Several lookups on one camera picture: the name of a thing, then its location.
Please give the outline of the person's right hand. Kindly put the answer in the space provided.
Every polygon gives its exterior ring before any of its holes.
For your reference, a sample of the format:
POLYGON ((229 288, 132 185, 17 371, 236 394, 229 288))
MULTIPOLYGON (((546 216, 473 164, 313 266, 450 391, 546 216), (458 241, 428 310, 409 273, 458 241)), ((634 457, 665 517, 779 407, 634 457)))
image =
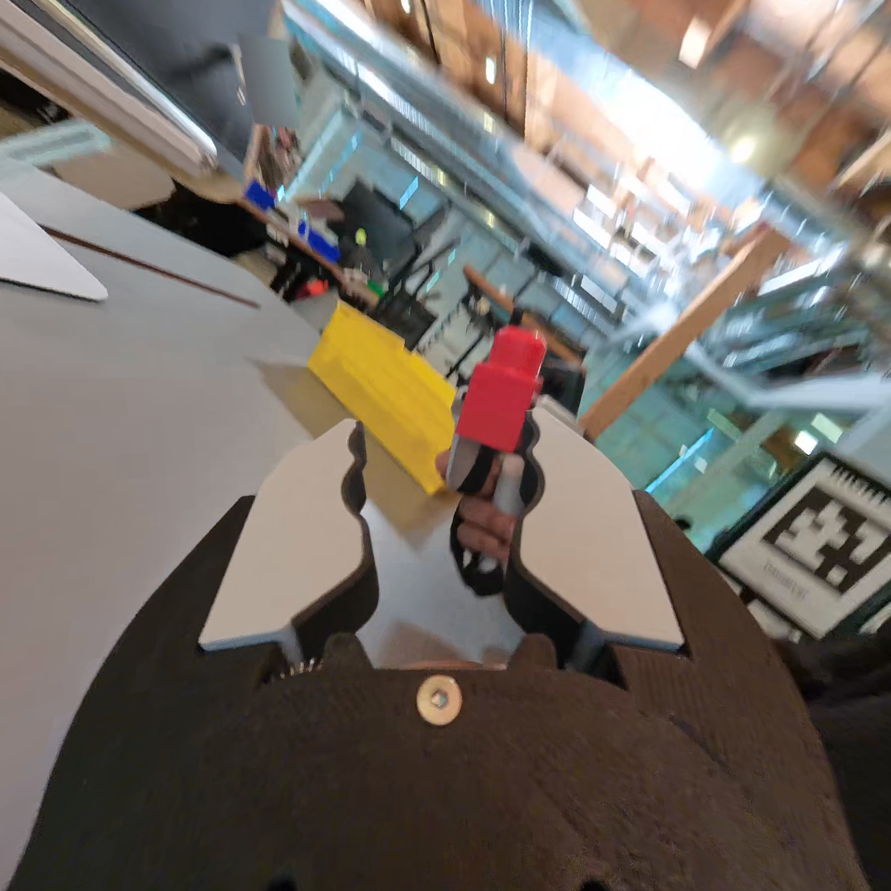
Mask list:
POLYGON ((473 553, 497 562, 507 561, 516 519, 501 511, 494 502, 502 472, 502 458, 496 456, 482 488, 475 494, 462 495, 454 517, 458 520, 455 539, 460 568, 468 565, 473 553))

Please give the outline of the silver laptop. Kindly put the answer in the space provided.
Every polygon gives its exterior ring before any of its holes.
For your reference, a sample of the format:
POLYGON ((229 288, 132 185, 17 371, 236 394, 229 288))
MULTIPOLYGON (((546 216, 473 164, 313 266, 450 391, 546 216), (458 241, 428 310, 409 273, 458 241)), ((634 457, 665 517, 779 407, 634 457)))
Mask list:
POLYGON ((63 2, 1 3, 2 68, 179 177, 219 169, 210 135, 63 2))

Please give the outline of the tilted wooden desk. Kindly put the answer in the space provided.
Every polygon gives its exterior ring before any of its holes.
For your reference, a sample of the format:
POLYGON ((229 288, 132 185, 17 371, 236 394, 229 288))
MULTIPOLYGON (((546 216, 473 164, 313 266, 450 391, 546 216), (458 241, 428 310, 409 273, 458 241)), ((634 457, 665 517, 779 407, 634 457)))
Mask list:
POLYGON ((500 307, 507 314, 511 324, 535 332, 544 340, 552 355, 571 369, 585 374, 584 355, 581 350, 570 346, 569 342, 549 322, 536 312, 520 306, 518 298, 510 297, 499 291, 474 266, 464 265, 462 273, 471 291, 486 298, 490 304, 500 307))

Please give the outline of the yellow storage bin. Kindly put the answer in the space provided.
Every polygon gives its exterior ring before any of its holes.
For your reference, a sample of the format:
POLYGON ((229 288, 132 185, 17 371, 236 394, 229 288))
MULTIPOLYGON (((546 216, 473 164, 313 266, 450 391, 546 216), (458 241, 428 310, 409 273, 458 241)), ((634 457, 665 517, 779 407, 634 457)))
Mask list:
POLYGON ((456 390, 421 355, 338 301, 307 367, 426 495, 444 490, 436 459, 451 445, 456 390))

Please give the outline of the red toy block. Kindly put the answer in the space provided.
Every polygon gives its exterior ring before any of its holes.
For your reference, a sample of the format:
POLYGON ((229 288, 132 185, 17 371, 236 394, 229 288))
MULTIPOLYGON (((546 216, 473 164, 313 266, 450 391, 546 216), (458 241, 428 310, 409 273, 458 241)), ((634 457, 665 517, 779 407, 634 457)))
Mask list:
POLYGON ((527 412, 541 392, 547 343, 537 331, 509 325, 496 332, 464 392, 455 436, 497 452, 513 452, 527 412))

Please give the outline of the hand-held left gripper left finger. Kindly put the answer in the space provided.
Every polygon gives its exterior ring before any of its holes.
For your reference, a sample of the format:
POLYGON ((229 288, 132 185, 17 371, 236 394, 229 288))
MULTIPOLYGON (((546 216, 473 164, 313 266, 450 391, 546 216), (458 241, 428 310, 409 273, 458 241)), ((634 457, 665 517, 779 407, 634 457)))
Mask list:
POLYGON ((343 420, 295 447, 267 476, 207 614, 205 652, 271 643, 318 662, 328 639, 373 616, 380 585, 362 517, 362 423, 343 420))

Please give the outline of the framed tag poster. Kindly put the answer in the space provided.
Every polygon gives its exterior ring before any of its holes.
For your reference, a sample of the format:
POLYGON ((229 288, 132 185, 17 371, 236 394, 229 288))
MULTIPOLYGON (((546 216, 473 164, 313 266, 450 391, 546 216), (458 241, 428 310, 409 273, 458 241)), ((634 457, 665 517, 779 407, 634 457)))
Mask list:
POLYGON ((808 638, 873 633, 889 618, 889 485, 815 453, 720 533, 707 559, 808 638))

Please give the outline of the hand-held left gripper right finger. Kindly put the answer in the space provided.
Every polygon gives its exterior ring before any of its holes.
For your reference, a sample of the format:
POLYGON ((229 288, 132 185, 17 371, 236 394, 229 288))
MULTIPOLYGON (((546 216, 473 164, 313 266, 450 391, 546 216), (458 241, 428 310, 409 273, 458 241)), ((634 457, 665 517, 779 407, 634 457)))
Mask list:
POLYGON ((631 484, 560 406, 524 431, 523 511, 504 603, 558 665, 597 670, 610 645, 679 655, 685 639, 631 484))

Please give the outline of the person's right forearm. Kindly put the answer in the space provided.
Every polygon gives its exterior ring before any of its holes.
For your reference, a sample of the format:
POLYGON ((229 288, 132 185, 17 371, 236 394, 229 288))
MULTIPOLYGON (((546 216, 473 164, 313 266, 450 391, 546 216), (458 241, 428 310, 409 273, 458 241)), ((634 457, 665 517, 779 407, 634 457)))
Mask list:
POLYGON ((890 623, 874 634, 774 641, 835 775, 872 889, 890 888, 890 623))

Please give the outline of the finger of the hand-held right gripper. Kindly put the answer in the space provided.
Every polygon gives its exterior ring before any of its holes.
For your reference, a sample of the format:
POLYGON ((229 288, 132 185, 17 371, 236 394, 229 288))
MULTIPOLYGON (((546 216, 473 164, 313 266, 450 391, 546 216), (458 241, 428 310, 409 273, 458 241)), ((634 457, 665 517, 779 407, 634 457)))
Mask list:
POLYGON ((445 483, 454 493, 473 495, 482 482, 478 479, 482 446, 473 439, 454 434, 447 456, 445 483))
POLYGON ((493 494, 493 505, 509 517, 518 517, 523 511, 521 484, 525 471, 522 455, 507 453, 504 455, 493 494))

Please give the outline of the wooden pillar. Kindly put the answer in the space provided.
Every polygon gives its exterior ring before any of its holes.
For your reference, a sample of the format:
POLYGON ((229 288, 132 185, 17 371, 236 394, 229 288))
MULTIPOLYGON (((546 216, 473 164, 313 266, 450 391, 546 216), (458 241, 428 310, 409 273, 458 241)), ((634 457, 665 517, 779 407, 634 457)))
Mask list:
POLYGON ((597 438, 661 378, 742 293, 757 288, 788 251, 791 241, 766 224, 758 225, 729 265, 685 306, 678 318, 617 377, 578 419, 585 439, 597 438))

